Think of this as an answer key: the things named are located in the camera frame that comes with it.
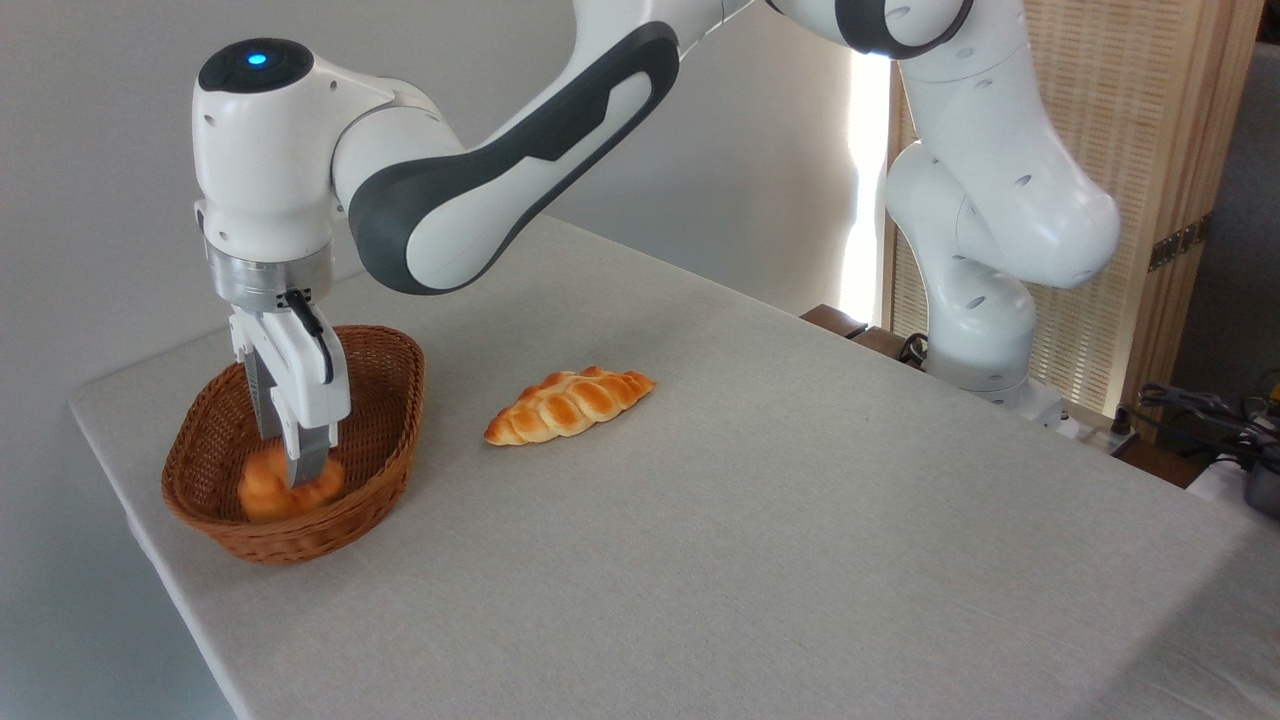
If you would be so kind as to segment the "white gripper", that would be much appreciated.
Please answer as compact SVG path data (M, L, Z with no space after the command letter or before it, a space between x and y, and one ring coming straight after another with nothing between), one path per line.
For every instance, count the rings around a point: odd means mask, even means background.
M311 304L278 313L233 307L232 343L244 364L262 439L279 438L291 488L323 474L351 411L346 355L333 325Z

